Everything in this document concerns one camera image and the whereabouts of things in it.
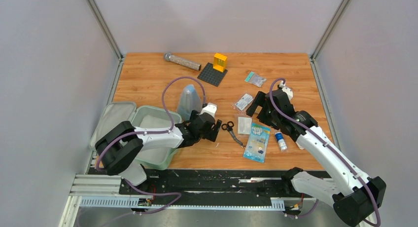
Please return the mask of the small blue white bottle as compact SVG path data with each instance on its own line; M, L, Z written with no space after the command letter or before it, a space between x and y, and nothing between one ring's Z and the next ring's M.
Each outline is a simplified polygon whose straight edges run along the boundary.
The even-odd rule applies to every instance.
M276 143L280 149L281 152L285 152L287 151L287 144L284 140L284 136L281 132L276 132L275 133L275 139L276 139Z

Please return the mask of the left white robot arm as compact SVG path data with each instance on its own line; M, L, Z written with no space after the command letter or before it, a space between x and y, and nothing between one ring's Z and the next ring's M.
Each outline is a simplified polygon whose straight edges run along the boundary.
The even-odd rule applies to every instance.
M144 167L135 161L141 151L159 148L186 148L201 139L215 142L222 121L207 112L193 111L189 120L168 128L150 130L123 121L95 144L96 169L109 176L119 175L132 184L139 194L147 193L151 181Z

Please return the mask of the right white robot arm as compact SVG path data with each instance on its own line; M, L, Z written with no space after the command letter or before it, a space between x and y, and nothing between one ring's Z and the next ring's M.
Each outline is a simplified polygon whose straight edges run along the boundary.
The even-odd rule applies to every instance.
M262 124L279 130L307 150L334 181L330 184L294 167L281 183L284 194L294 196L300 192L314 197L331 206L350 227L360 223L380 226L378 210L387 187L381 177L371 177L348 160L308 112L295 111L283 88L268 93L259 91L246 114L253 116L258 107L261 111L257 119Z

